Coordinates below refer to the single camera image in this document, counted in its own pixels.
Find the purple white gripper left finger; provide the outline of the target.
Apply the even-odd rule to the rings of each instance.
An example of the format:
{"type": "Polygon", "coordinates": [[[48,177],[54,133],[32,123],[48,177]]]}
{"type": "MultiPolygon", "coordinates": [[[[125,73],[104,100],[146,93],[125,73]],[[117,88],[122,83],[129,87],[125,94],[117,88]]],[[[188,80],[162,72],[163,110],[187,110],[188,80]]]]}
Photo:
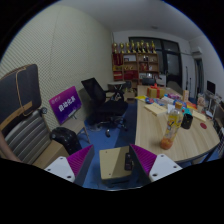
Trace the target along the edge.
{"type": "Polygon", "coordinates": [[[58,157],[45,171],[82,186],[94,154],[94,146],[89,145],[68,157],[58,157]]]}

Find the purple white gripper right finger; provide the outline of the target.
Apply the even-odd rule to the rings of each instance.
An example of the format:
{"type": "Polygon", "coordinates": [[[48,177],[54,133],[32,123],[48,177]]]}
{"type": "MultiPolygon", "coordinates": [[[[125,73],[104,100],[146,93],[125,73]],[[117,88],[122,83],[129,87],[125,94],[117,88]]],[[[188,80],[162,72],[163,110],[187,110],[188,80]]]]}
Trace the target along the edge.
{"type": "Polygon", "coordinates": [[[142,184],[149,184],[181,170],[181,167],[165,154],[154,154],[140,146],[129,148],[134,170],[142,184]]]}

